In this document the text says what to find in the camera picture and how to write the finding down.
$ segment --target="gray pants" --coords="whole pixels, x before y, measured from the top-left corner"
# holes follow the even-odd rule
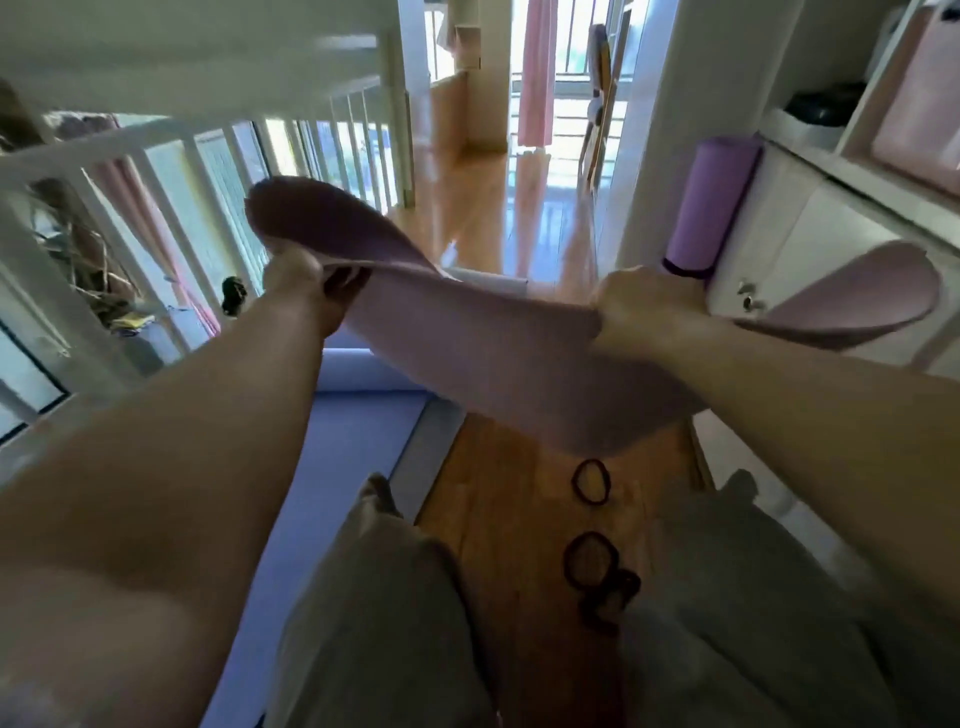
[[[628,725],[899,724],[846,599],[776,522],[713,495],[663,533],[621,622]],[[287,622],[266,726],[494,726],[473,624],[450,552],[372,476]]]

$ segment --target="hand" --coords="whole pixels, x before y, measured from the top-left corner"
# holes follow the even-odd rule
[[[370,270],[334,268],[324,270],[321,262],[303,246],[287,243],[275,251],[263,272],[267,292],[285,291],[313,300],[320,314],[320,334],[325,339],[344,322],[353,299],[370,277]]]
[[[656,358],[689,324],[708,317],[700,281],[651,268],[609,274],[600,283],[593,304],[603,320],[594,348],[628,358]]]

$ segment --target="white railing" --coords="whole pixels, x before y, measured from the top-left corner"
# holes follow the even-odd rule
[[[37,243],[34,231],[17,208],[16,200],[22,198],[17,193],[50,178],[71,188],[110,253],[131,277],[142,297],[139,303],[145,309],[161,312],[162,318],[166,310],[164,300],[169,295],[164,296],[156,275],[150,275],[143,255],[137,254],[129,237],[121,231],[115,210],[87,173],[92,165],[127,158],[172,233],[177,251],[196,281],[196,293],[221,323],[226,323],[220,301],[222,280],[215,279],[209,266],[204,266],[204,258],[210,255],[210,250],[204,248],[208,242],[191,234],[182,206],[158,173],[156,150],[171,144],[182,145],[194,203],[224,243],[220,250],[226,269],[244,281],[249,295],[255,297],[267,257],[249,229],[245,229],[242,197],[239,201],[230,198],[224,179],[238,179],[239,193],[245,195],[257,181],[254,171],[262,176],[264,170],[251,169],[249,155],[245,155],[238,138],[239,124],[252,123],[267,174],[286,172],[337,184],[386,211],[397,204],[397,190],[401,188],[395,172],[400,166],[396,159],[400,141],[397,125],[391,123],[394,116],[389,97],[380,77],[369,76],[328,89],[307,104],[299,100],[298,118],[280,119],[280,128],[286,132],[282,138],[272,131],[276,124],[271,123],[282,104],[271,103],[203,118],[159,118],[0,157],[0,283],[17,292],[23,307],[36,319],[36,328],[48,331],[49,338],[56,339],[64,353],[81,363],[80,369],[89,374],[90,388],[99,386],[102,391],[113,387],[122,391],[141,379],[142,374]],[[303,118],[308,115],[306,110],[311,111],[309,116],[313,118]],[[222,151],[220,143],[219,156],[212,157],[210,143],[221,138],[228,152]],[[190,343],[175,325],[166,329],[179,354],[190,351]],[[66,384],[75,391],[75,383]]]

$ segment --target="rolled yoga mat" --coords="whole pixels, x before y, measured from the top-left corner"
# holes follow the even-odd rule
[[[663,258],[667,272],[700,280],[713,275],[762,152],[763,142],[750,136],[717,136],[697,146]]]
[[[268,247],[292,240],[326,266],[372,269],[347,323],[377,356],[467,411],[547,445],[585,457],[611,455],[706,408],[653,362],[591,351],[601,326],[595,309],[446,276],[393,223],[337,187],[272,178],[251,190],[247,214]],[[922,319],[939,291],[923,249],[892,242],[763,319],[737,323],[842,350]],[[878,298],[882,313],[870,308]]]

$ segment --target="pink curtain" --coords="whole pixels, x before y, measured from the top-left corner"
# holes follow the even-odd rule
[[[523,82],[516,143],[545,147],[553,142],[553,82],[557,56],[557,0],[530,0],[523,40]]]
[[[60,124],[57,133],[62,139],[72,139],[115,129],[119,129],[119,125],[112,116],[70,117]],[[133,163],[122,157],[91,165],[86,173],[170,281],[177,304],[192,308],[210,336],[220,333],[217,317],[185,283],[187,278],[175,254],[177,243]]]

